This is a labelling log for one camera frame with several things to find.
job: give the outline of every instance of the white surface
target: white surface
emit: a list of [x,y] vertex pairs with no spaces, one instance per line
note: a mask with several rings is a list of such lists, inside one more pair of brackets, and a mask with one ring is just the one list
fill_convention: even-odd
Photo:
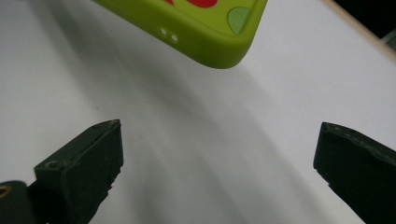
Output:
[[396,66],[318,0],[269,1],[247,57],[201,66],[90,1],[0,5],[0,181],[120,119],[92,224],[362,223],[312,168],[322,121],[396,148]]

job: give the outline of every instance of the phone case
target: phone case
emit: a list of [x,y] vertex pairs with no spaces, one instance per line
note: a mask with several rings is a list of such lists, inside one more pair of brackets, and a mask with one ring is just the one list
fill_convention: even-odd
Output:
[[237,65],[267,0],[94,0],[196,62]]

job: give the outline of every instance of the white table surface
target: white table surface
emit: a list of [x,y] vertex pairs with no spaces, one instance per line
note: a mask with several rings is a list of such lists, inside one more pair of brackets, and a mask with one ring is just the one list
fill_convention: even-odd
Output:
[[204,67],[86,0],[0,4],[0,182],[120,119],[92,224],[362,223],[313,169],[322,121],[396,148],[396,65],[319,0],[270,0],[246,58]]

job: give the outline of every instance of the green phone case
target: green phone case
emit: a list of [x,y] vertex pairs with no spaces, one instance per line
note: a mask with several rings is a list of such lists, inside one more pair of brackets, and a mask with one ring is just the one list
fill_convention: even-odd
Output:
[[267,0],[94,0],[196,62],[237,65]]

